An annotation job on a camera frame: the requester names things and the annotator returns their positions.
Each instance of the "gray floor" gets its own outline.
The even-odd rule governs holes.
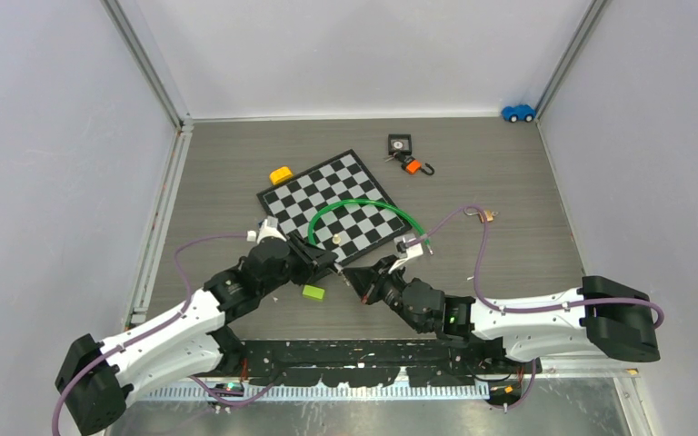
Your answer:
[[[230,413],[198,402],[138,402],[114,435],[629,435],[611,379],[541,379],[506,415],[482,401],[258,402]]]
[[[411,176],[385,163],[388,134],[412,134],[414,156],[436,174]],[[533,124],[493,118],[272,121],[198,124],[188,152],[165,243],[149,316],[184,298],[172,264],[181,243],[208,234],[255,228],[263,209],[255,194],[282,165],[294,173],[354,148],[399,207],[425,228],[454,208],[479,203],[499,212],[482,269],[486,295],[507,298],[557,292],[580,283],[581,264],[560,205],[550,164]],[[459,216],[433,239],[435,256],[413,263],[421,277],[454,295],[469,295],[480,226]],[[236,263],[250,245],[211,242],[190,249],[182,262],[198,288]],[[354,265],[393,252],[387,245]],[[382,304],[367,307],[335,277],[321,282],[324,302],[285,286],[232,324],[247,339],[373,339],[414,337]]]

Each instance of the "white wall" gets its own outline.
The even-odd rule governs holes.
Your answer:
[[[192,117],[233,118],[536,104],[590,0],[138,4]]]
[[[698,434],[698,1],[613,1],[542,126],[588,272],[667,312],[660,434]]]
[[[0,2],[0,435],[49,434],[70,342],[121,331],[174,137],[98,2]]]

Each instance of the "metal frame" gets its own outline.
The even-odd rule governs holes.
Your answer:
[[[165,109],[167,117],[170,118],[170,121],[173,123],[175,128],[179,129],[181,125],[183,125],[183,117],[181,117],[181,115],[178,113],[177,109],[175,108],[175,104],[170,99],[169,94],[159,78],[159,74],[156,72],[154,65],[151,63],[151,60],[145,53],[145,49],[143,48],[140,39],[137,37],[132,24],[127,18],[123,7],[118,0],[100,0],[100,3],[103,5],[103,7],[105,7],[105,10],[111,17],[111,21],[114,22],[119,34],[125,40],[127,48],[130,50],[130,53],[132,53],[133,58],[135,59],[137,66],[140,68],[140,71],[143,73],[146,82],[148,82],[151,89],[154,90],[154,94],[159,100],[159,103]]]
[[[178,194],[181,176],[185,165],[185,157],[188,155],[188,146],[191,143],[194,124],[186,119],[181,133],[175,138],[170,159],[167,162],[165,176],[162,181],[162,189],[156,199],[155,212],[148,226],[148,235],[145,238],[144,249],[140,257],[140,270],[137,274],[132,295],[133,300],[127,319],[127,324],[145,322],[145,313],[151,301],[154,290],[156,272],[159,269],[159,260],[165,247],[167,229],[173,216],[175,198]]]
[[[651,436],[657,434],[643,406],[644,399],[638,390],[638,385],[643,383],[641,378],[614,379],[614,387],[622,405],[624,418],[630,433],[636,436]]]
[[[555,97],[555,94],[557,94],[558,89],[560,89],[561,84],[563,84],[563,80],[568,75],[571,65],[576,60],[577,56],[582,52],[582,48],[590,38],[593,29],[598,24],[598,21],[603,14],[603,10],[605,10],[605,7],[610,3],[611,0],[593,0],[593,2],[590,3],[590,7],[584,14],[582,22],[579,23],[579,27],[576,28],[576,32],[573,34],[571,43],[568,44],[568,48],[566,48],[566,51],[563,53],[561,61],[558,63],[558,66],[555,67],[553,77],[544,88],[544,92],[542,93],[542,98],[539,100],[539,104],[536,105],[537,119],[544,115],[544,112],[547,110],[550,102]]]

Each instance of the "black and white chessboard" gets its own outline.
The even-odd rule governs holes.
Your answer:
[[[266,213],[277,218],[283,233],[298,231],[304,238],[317,211],[350,198],[394,205],[354,150],[258,194]],[[314,227],[314,238],[319,247],[338,254],[338,262],[346,265],[409,230],[411,225],[392,211],[349,204],[323,215]],[[338,235],[338,244],[333,242],[334,235]]]

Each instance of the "green cable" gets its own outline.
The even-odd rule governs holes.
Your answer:
[[[416,231],[419,233],[419,236],[425,233],[424,228],[421,226],[421,224],[419,224],[411,215],[405,213],[397,207],[392,206],[391,204],[377,202],[376,200],[366,200],[364,198],[351,198],[349,200],[342,200],[341,202],[328,204],[327,206],[325,206],[317,212],[314,218],[312,218],[312,221],[309,222],[309,228],[306,230],[306,237],[309,239],[309,243],[317,244],[317,241],[314,238],[314,226],[317,224],[318,221],[320,221],[320,218],[322,218],[322,216],[326,213],[331,212],[334,209],[338,209],[339,207],[346,206],[347,204],[371,204],[376,207],[389,209],[390,211],[397,213],[397,215],[404,218],[408,223],[410,223],[413,226],[413,228],[416,229]],[[424,240],[424,244],[426,245],[427,249],[429,249],[429,253],[432,254],[432,245],[430,244],[429,240]]]

